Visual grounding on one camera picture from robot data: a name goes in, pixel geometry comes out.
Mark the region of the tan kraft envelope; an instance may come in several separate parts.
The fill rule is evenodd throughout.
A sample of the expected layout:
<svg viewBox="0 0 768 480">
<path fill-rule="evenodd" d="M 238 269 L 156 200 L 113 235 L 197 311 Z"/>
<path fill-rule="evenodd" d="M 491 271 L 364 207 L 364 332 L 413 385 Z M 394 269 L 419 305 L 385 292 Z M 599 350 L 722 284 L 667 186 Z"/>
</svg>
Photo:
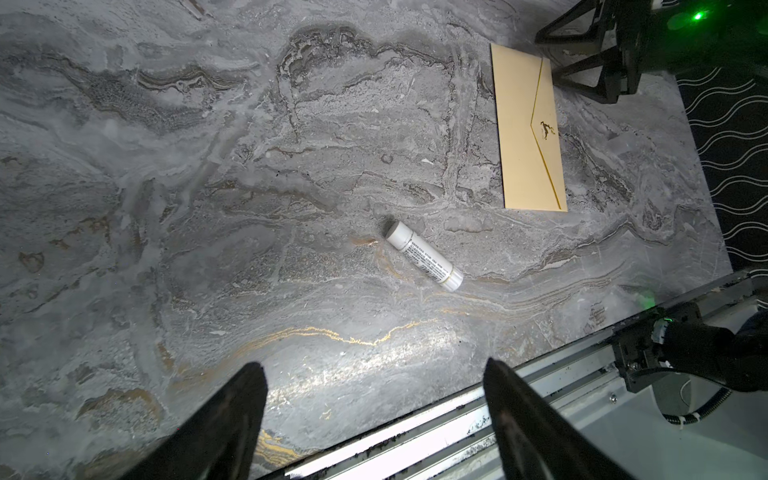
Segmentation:
<svg viewBox="0 0 768 480">
<path fill-rule="evenodd" d="M 491 46 L 504 206 L 566 212 L 550 61 Z"/>
</svg>

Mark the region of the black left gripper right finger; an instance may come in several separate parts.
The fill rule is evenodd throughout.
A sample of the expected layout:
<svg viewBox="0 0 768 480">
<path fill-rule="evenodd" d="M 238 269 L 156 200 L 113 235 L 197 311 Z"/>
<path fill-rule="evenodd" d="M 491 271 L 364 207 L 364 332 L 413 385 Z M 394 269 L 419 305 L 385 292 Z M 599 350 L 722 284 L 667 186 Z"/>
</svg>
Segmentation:
<svg viewBox="0 0 768 480">
<path fill-rule="evenodd" d="M 490 358 L 483 389 L 507 479 L 630 479 L 514 370 Z"/>
</svg>

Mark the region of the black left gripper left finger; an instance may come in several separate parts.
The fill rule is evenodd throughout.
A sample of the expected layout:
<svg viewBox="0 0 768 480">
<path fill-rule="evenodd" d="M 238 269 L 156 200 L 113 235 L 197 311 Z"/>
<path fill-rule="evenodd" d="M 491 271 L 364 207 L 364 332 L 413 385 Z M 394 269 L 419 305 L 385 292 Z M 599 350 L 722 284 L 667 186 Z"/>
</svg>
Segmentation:
<svg viewBox="0 0 768 480">
<path fill-rule="evenodd" d="M 124 479 L 246 479 L 268 396 L 263 367 L 245 364 Z"/>
</svg>

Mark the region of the small glue stick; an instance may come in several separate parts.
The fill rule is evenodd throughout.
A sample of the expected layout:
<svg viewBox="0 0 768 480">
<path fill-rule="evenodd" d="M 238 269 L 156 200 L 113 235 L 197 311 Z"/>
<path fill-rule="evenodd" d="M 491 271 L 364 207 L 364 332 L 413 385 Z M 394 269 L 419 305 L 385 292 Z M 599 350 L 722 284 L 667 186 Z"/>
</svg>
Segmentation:
<svg viewBox="0 0 768 480">
<path fill-rule="evenodd" d="M 464 274 L 402 221 L 395 221 L 386 240 L 411 263 L 449 292 L 460 288 Z"/>
</svg>

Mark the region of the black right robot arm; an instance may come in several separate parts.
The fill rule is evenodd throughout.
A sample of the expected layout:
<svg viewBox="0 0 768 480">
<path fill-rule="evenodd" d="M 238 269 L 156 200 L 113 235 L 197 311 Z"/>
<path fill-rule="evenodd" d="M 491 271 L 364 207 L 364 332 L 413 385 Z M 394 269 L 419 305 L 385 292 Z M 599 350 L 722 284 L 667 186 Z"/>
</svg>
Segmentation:
<svg viewBox="0 0 768 480">
<path fill-rule="evenodd" d="M 540 29 L 536 44 L 584 59 L 552 73 L 554 85 L 602 104 L 636 93 L 643 74 L 767 64 L 764 1 L 580 1 Z"/>
</svg>

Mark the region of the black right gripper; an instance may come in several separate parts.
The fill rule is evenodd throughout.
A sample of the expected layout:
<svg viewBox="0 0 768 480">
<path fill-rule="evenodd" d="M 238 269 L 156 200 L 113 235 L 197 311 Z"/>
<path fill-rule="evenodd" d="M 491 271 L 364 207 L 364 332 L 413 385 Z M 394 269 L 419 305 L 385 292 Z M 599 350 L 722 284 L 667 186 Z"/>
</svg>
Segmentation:
<svg viewBox="0 0 768 480">
<path fill-rule="evenodd" d="M 676 1 L 582 0 L 541 28 L 541 46 L 599 48 L 605 31 L 615 45 L 552 72 L 553 85 L 600 104 L 616 104 L 634 94 L 644 73 L 675 71 L 673 35 L 668 21 L 678 12 Z M 583 31 L 576 24 L 588 18 Z"/>
</svg>

